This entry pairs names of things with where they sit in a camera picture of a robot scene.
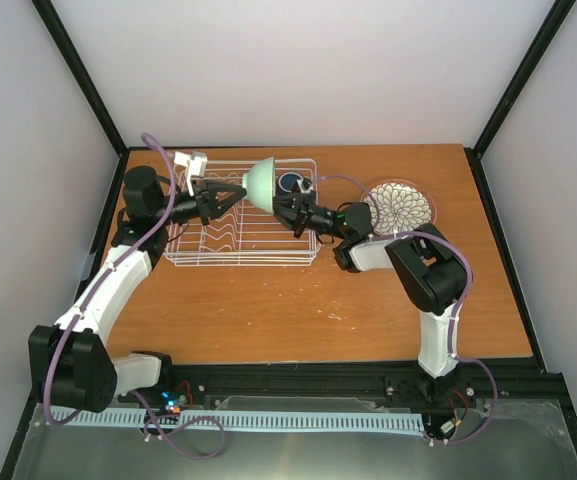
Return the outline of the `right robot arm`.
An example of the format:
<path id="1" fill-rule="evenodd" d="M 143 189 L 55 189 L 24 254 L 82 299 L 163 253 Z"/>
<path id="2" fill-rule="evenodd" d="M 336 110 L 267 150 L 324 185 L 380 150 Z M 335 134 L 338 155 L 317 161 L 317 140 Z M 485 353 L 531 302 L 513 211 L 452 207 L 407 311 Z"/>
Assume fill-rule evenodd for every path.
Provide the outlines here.
<path id="1" fill-rule="evenodd" d="M 393 269 L 420 312 L 417 360 L 428 383 L 427 392 L 438 391 L 452 378 L 459 364 L 459 313 L 473 274 L 464 255 L 434 225 L 425 223 L 412 231 L 376 236 L 367 203 L 345 203 L 331 210 L 319 205 L 313 192 L 275 197 L 273 214 L 297 238 L 310 230 L 338 239 L 333 255 L 343 271 Z"/>

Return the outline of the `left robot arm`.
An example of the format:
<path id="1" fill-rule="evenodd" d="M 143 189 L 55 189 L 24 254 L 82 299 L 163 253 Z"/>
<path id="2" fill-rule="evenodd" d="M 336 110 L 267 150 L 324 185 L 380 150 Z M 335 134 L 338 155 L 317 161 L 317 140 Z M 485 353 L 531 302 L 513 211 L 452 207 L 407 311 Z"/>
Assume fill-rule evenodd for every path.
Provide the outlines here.
<path id="1" fill-rule="evenodd" d="M 191 190 L 175 181 L 164 191 L 148 166 L 123 179 L 124 215 L 106 260 L 82 295 L 51 326 L 36 327 L 28 340 L 34 391 L 51 423 L 55 406 L 99 413 L 118 396 L 141 389 L 154 402 L 169 400 L 176 378 L 166 371 L 169 356 L 136 351 L 111 358 L 110 333 L 137 287 L 163 256 L 168 225 L 198 219 L 208 224 L 244 199 L 244 186 L 195 180 Z"/>

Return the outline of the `dark blue ceramic mug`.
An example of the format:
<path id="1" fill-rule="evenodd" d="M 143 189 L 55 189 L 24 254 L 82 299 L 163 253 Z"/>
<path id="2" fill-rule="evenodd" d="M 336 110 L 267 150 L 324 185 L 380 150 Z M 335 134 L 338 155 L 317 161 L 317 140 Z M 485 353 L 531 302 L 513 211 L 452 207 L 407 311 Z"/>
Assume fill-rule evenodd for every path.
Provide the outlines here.
<path id="1" fill-rule="evenodd" d="M 276 188 L 279 194 L 289 194 L 303 177 L 297 172 L 284 172 L 276 181 Z"/>

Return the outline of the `pale green ceramic bowl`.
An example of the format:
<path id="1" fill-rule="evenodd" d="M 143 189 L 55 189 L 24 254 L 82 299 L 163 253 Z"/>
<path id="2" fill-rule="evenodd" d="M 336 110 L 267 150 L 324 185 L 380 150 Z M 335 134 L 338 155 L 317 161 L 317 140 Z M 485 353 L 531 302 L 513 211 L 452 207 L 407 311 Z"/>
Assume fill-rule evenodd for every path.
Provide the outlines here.
<path id="1" fill-rule="evenodd" d="M 275 182 L 275 159 L 269 157 L 257 162 L 242 177 L 246 200 L 255 208 L 273 214 Z"/>

